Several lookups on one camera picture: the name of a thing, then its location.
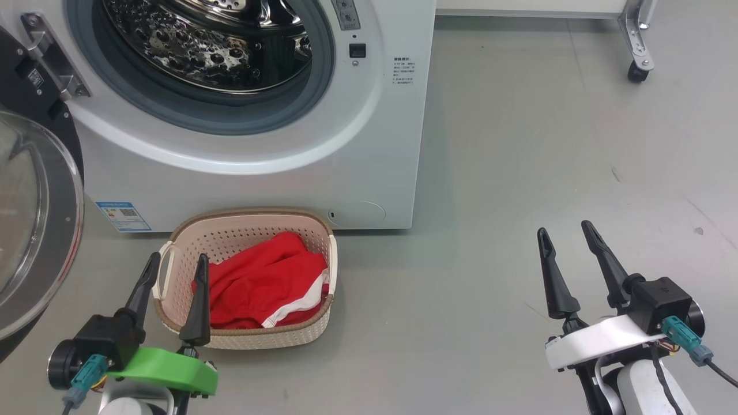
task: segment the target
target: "gray floor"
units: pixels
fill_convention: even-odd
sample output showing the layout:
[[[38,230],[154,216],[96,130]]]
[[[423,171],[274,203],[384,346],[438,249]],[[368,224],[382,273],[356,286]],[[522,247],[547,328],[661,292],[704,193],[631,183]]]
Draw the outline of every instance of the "gray floor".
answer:
[[[734,1],[662,2],[646,34],[657,69],[636,86],[612,22],[439,19],[414,228],[340,237],[325,334],[205,351],[219,394],[190,412],[585,414],[574,374],[545,361],[560,324],[545,316],[534,237],[548,228],[581,316],[596,321],[611,310],[583,219],[628,271],[693,294],[706,344],[738,374],[737,38]],[[123,304],[164,241],[120,236],[91,208],[86,220],[69,280],[0,366],[3,414],[61,412],[46,356]],[[154,313],[146,327],[149,346],[177,347]],[[684,353],[666,364],[698,412],[735,408],[736,391]]]

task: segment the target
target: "red clothing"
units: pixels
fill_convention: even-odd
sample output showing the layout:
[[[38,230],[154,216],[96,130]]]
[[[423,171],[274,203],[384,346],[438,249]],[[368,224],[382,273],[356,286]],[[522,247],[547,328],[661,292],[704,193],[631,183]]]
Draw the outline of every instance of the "red clothing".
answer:
[[[317,278],[322,278],[327,267],[323,255],[309,252],[302,239],[290,232],[280,233],[221,264],[210,264],[210,325],[215,329],[273,325],[278,310],[285,310],[285,306],[289,309],[301,299],[304,303],[308,289],[318,289]],[[325,295],[327,287],[323,286]],[[311,304],[317,300],[315,307],[290,312],[276,325],[309,320],[320,310],[325,295],[310,298]]]

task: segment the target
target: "sticker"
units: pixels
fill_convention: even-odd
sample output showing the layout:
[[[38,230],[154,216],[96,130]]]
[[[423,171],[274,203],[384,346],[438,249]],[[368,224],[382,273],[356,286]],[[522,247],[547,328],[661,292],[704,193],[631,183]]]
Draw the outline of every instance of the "sticker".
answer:
[[[145,232],[151,230],[138,210],[128,202],[95,202],[120,232]]]
[[[412,85],[415,81],[415,61],[404,56],[395,58],[392,67],[393,85]]]
[[[41,74],[38,73],[38,70],[36,69],[32,70],[31,73],[28,74],[28,79],[31,80],[31,83],[36,89],[41,86],[42,83],[44,83],[44,79],[41,77]]]
[[[354,0],[333,0],[333,8],[336,10],[341,30],[359,30],[362,28]]]

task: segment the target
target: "wheel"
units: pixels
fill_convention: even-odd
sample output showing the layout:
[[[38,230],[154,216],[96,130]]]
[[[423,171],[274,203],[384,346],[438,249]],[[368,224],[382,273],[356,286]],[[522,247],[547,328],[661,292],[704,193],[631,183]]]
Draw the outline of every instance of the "wheel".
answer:
[[[644,71],[641,68],[638,67],[638,65],[635,64],[635,61],[630,64],[630,69],[628,69],[628,80],[630,82],[643,82],[648,78],[648,72]]]
[[[73,340],[62,340],[49,357],[46,377],[49,384],[57,391],[65,391],[72,387],[72,379],[80,371],[82,363],[77,356],[77,348]]]

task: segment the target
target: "connector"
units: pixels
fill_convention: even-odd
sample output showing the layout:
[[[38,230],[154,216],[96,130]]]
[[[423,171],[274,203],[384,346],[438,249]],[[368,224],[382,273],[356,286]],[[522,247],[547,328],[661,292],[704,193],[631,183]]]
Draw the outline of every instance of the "connector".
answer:
[[[702,338],[675,316],[667,317],[661,322],[661,331],[671,341],[686,350],[697,366],[707,365],[707,362],[714,356],[712,350],[702,345]]]
[[[77,409],[82,405],[90,388],[105,376],[108,371],[108,359],[101,354],[93,354],[82,366],[74,379],[72,387],[61,398],[64,405],[72,404]]]

